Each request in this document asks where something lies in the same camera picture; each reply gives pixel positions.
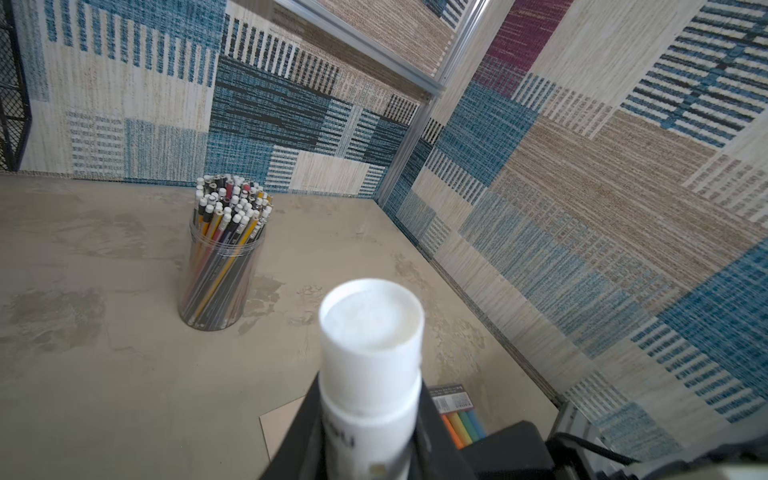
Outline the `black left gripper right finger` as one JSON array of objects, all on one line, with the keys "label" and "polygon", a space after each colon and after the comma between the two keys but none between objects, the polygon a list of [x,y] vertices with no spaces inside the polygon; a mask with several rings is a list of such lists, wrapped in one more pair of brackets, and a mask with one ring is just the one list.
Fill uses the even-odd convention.
[{"label": "black left gripper right finger", "polygon": [[476,478],[451,439],[425,383],[421,384],[410,449],[408,479]]}]

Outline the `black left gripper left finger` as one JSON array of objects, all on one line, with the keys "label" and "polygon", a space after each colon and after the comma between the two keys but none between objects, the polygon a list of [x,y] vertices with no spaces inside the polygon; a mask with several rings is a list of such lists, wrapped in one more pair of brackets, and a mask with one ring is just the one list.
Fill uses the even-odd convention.
[{"label": "black left gripper left finger", "polygon": [[261,480],[326,479],[319,376],[313,380]]}]

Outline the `white glue stick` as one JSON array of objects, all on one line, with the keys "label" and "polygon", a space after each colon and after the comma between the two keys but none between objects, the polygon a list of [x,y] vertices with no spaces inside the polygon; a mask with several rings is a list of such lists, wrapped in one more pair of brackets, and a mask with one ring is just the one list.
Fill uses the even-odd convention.
[{"label": "white glue stick", "polygon": [[404,479],[422,389],[425,312],[383,279],[343,283],[319,308],[325,462],[331,479]]}]

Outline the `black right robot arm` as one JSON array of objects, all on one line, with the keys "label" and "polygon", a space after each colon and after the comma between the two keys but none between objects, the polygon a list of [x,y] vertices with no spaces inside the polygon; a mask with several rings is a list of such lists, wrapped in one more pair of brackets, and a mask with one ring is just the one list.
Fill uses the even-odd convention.
[{"label": "black right robot arm", "polygon": [[478,479],[765,479],[767,433],[742,431],[688,451],[640,461],[599,438],[568,403],[548,438],[528,421],[493,433],[461,450]]}]

